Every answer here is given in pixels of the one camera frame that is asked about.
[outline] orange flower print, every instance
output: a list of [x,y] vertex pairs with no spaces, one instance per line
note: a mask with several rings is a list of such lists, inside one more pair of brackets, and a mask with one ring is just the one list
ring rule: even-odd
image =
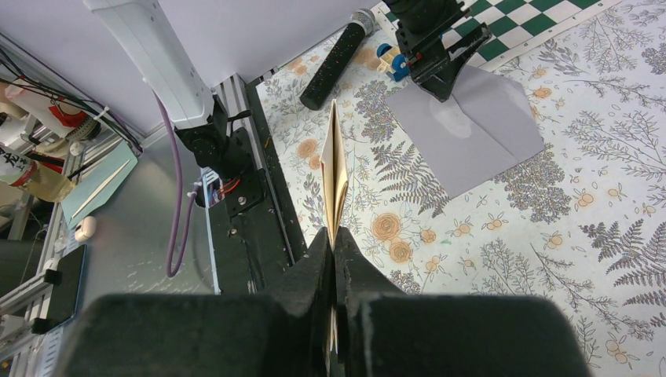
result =
[[396,263],[405,263],[412,258],[412,248],[402,240],[393,242],[389,247],[389,256]]
[[543,237],[543,240],[546,242],[543,245],[544,250],[546,250],[547,248],[551,250],[557,249],[564,243],[564,240],[562,239],[562,235],[560,234],[560,232],[555,232],[552,234],[541,233],[541,236]]
[[648,215],[648,217],[652,217],[652,214],[657,212],[656,209],[652,206],[647,206],[645,203],[643,204],[643,214]]
[[508,224],[508,220],[502,219],[504,217],[504,212],[500,212],[497,216],[493,216],[492,214],[488,213],[489,220],[485,224],[481,225],[481,229],[487,229],[487,230],[497,230],[502,228],[502,225]]
[[297,76],[303,76],[307,71],[308,71],[307,66],[305,66],[305,65],[299,65],[299,66],[296,67],[296,69],[294,70],[294,73],[295,73]]
[[555,103],[555,108],[557,108],[558,110],[563,108],[564,105],[566,104],[564,102],[564,98],[560,98],[559,100],[552,100],[552,101]]
[[463,267],[463,273],[465,276],[467,276],[467,269],[474,269],[474,271],[477,270],[477,266],[474,264],[474,261],[471,259],[465,259],[463,257],[460,257],[460,262],[458,262],[459,265]]
[[583,191],[580,191],[579,189],[575,188],[573,190],[576,195],[572,195],[574,199],[578,200],[576,204],[573,205],[574,210],[578,212],[580,208],[585,208],[590,206],[595,201],[595,198],[593,197],[592,194],[586,192],[585,188],[583,188]]
[[544,98],[550,97],[552,93],[553,93],[552,90],[550,90],[549,88],[544,88],[544,87],[540,87],[539,89],[532,91],[532,95],[534,97],[541,98],[542,100]]
[[532,71],[532,77],[530,79],[541,79],[546,75],[546,70],[544,68],[541,68],[541,66],[534,68],[534,71]]
[[299,65],[301,65],[301,62],[303,61],[302,58],[297,57],[296,59],[292,60],[291,63],[287,64],[287,69],[291,69],[292,71],[296,69]]
[[472,236],[471,231],[472,231],[472,223],[470,222],[470,216],[467,216],[465,218],[465,221],[458,221],[457,219],[453,219],[453,226],[456,228],[453,230],[449,230],[446,232],[448,235],[453,235],[454,237],[461,237],[469,234]]
[[451,276],[450,273],[447,273],[444,267],[440,265],[448,255],[433,255],[433,257],[426,262],[426,281],[433,281],[435,278],[435,275],[438,273],[443,273],[445,275]]
[[605,165],[597,171],[597,174],[599,175],[599,177],[601,177],[602,175],[607,175],[608,174],[608,170],[606,169],[607,167],[608,167],[608,165]]
[[613,199],[617,199],[617,201],[621,202],[622,198],[626,198],[627,194],[622,192],[622,184],[620,182],[617,183],[617,188],[610,188],[608,191],[608,196],[610,196],[611,200],[608,202],[608,207],[613,206]]
[[354,56],[353,58],[353,62],[355,64],[365,64],[366,62],[370,61],[373,57],[375,57],[375,51],[370,48],[364,48],[356,53],[356,56]]
[[620,345],[624,343],[624,340],[627,339],[626,335],[623,335],[620,340],[617,340],[615,335],[611,332],[608,333],[610,335],[610,340],[606,342],[606,352],[611,356],[612,358],[615,359],[620,364],[626,364],[629,369],[633,369],[631,367],[631,362],[629,360],[634,360],[634,361],[639,361],[641,359],[637,358],[634,355],[630,355],[627,353],[627,351],[622,350],[623,347]]
[[379,241],[392,240],[400,234],[400,219],[395,214],[380,214],[372,222],[372,235]]
[[431,229],[424,229],[421,231],[421,241],[423,241],[423,243],[433,243],[436,238],[437,235]]
[[530,106],[530,108],[532,109],[532,116],[534,117],[534,119],[538,119],[541,116],[541,113],[539,112],[539,109],[536,108],[536,106],[534,104],[532,106]]
[[310,169],[319,170],[321,167],[321,161],[319,160],[319,155],[313,155],[310,157]]
[[441,262],[443,259],[446,259],[446,257],[447,257],[446,255],[445,255],[443,258],[442,258],[441,255],[434,255],[434,256],[433,256],[433,257],[432,257],[432,258],[426,263],[426,270],[427,270],[429,273],[434,273],[435,271],[437,271],[437,270],[440,268],[440,266],[439,266],[440,262]]
[[377,67],[379,67],[379,65],[380,65],[381,63],[382,63],[382,62],[379,61],[379,59],[377,59],[377,58],[375,57],[375,58],[370,59],[368,62],[366,62],[366,63],[365,63],[365,66],[368,67],[368,68],[370,68],[371,70],[374,71],[375,69],[377,69]]
[[296,148],[296,154],[302,159],[307,159],[312,156],[314,152],[317,151],[317,141],[314,139],[308,139],[303,141],[298,148]]

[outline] chess board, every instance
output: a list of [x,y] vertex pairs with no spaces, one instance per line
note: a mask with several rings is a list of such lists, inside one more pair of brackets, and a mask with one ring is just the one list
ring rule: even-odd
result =
[[[474,54],[469,64],[492,71],[620,1],[466,0],[465,7],[471,7],[471,16],[454,24],[442,39],[449,47],[485,22],[493,34],[492,39]],[[397,46],[397,18],[383,2],[372,8],[372,12]]]

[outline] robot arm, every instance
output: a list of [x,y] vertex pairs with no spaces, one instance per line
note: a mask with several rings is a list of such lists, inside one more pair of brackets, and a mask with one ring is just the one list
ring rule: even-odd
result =
[[157,1],[85,0],[123,46],[179,130],[208,124],[213,96]]
[[176,134],[200,167],[236,177],[251,158],[229,142],[229,115],[203,83],[157,0],[84,0],[164,104]]

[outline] black cable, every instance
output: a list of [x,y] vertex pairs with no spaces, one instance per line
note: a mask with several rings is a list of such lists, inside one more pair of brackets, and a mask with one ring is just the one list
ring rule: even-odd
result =
[[89,163],[84,163],[83,165],[81,165],[81,167],[80,167],[79,169],[74,170],[74,172],[72,172],[71,174],[69,174],[69,175],[67,176],[67,179],[71,181],[74,177],[76,177],[77,175],[81,174],[84,170],[88,169],[89,167],[90,167],[90,164],[89,164]]
[[57,159],[55,157],[47,156],[47,155],[42,155],[39,154],[35,151],[28,151],[25,154],[26,157],[30,157],[31,159],[40,162],[40,163],[49,163],[51,165],[54,165],[56,167],[63,167],[64,166],[64,161],[62,159]]
[[[63,103],[65,103],[65,104],[69,104],[69,105],[71,105],[71,106],[73,106],[73,107],[76,107],[76,108],[78,108],[78,109],[80,109],[80,110],[83,110],[84,112],[89,112],[89,113],[92,113],[92,114],[97,113],[97,112],[96,112],[96,111],[95,111],[90,105],[88,105],[86,102],[91,102],[91,103],[96,104],[97,106],[99,106],[99,107],[101,107],[101,108],[104,108],[104,106],[102,106],[101,104],[97,103],[96,101],[90,101],[90,100],[82,100],[82,99],[79,99],[79,98],[77,98],[77,97],[72,96],[72,95],[69,94],[69,93],[66,93],[66,92],[62,91],[62,90],[55,89],[55,88],[53,88],[53,87],[47,86],[46,84],[43,84],[43,83],[41,83],[41,82],[37,82],[37,81],[31,79],[30,77],[28,77],[27,75],[24,74],[24,72],[18,67],[18,65],[16,65],[16,64],[14,63],[14,61],[12,60],[12,58],[10,58],[9,55],[5,52],[5,50],[3,50],[2,48],[0,48],[0,54],[1,54],[1,55],[5,58],[5,60],[6,60],[6,61],[2,61],[2,64],[5,65],[5,67],[7,67],[7,69],[8,69],[10,72],[12,72],[14,75],[16,75],[18,78],[23,79],[24,81],[26,81],[26,82],[32,84],[33,87],[25,86],[25,85],[21,85],[21,84],[14,84],[13,82],[7,82],[6,80],[2,80],[2,79],[0,79],[0,81],[2,81],[2,82],[7,82],[7,83],[9,83],[9,84],[11,84],[11,85],[14,85],[14,86],[19,86],[19,87],[23,88],[24,90],[31,91],[32,93],[36,93],[36,94],[42,95],[42,96],[44,96],[44,97],[48,97],[48,96],[46,96],[45,94],[51,94],[51,95],[54,96],[55,98],[52,98],[52,97],[48,97],[48,98],[51,98],[52,100],[57,100],[57,101],[63,102]],[[127,141],[128,143],[130,143],[130,144],[131,144],[135,149],[137,149],[138,151],[142,151],[142,150],[143,150],[143,149],[141,148],[141,146],[140,146],[139,141],[137,140],[137,138],[135,138],[134,135],[133,135],[133,134],[132,134],[132,133],[131,133],[126,127],[124,127],[124,126],[122,125],[122,123],[121,123],[121,122],[120,122],[120,121],[119,121],[119,120],[118,120],[113,114],[108,114],[108,113],[107,113],[106,116],[107,116],[108,118],[110,118],[111,121],[112,121],[112,122],[109,122],[109,121],[106,122],[106,124],[107,124],[107,126],[108,126],[109,128],[111,128],[112,130],[114,130],[118,135],[120,135],[123,139],[125,139],[125,141]]]
[[233,134],[233,123],[236,120],[244,119],[244,118],[247,118],[248,116],[252,116],[252,111],[251,110],[243,110],[243,111],[239,112],[238,114],[232,116],[231,118],[227,119],[227,122],[229,122],[229,127],[231,128],[231,132],[229,133],[229,137],[231,137],[232,134]]
[[33,136],[33,134],[29,134],[29,135],[27,136],[27,140],[30,141],[30,142],[31,142],[32,144],[34,144],[35,146],[36,146],[36,145],[40,145],[40,144],[42,143],[39,139],[36,139],[35,136]]
[[25,274],[27,273],[27,267],[30,265],[30,259],[32,258],[32,252],[35,251],[35,244],[37,243],[37,238],[39,237],[39,234],[42,232],[45,232],[47,229],[40,229],[37,234],[35,234],[35,238],[32,240],[32,247],[30,248],[30,254],[27,255],[27,261],[25,262],[25,268],[23,269],[23,275],[21,275],[21,280],[19,282],[19,285],[23,283],[23,280],[25,279]]

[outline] black cylinder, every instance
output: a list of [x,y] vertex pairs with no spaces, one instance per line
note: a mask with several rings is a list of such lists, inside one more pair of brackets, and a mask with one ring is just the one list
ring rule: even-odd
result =
[[365,30],[354,22],[345,27],[340,39],[335,43],[331,52],[314,74],[310,84],[301,94],[301,102],[310,110],[319,110],[324,101],[331,94],[333,87],[342,76],[347,64],[360,43],[365,38]]

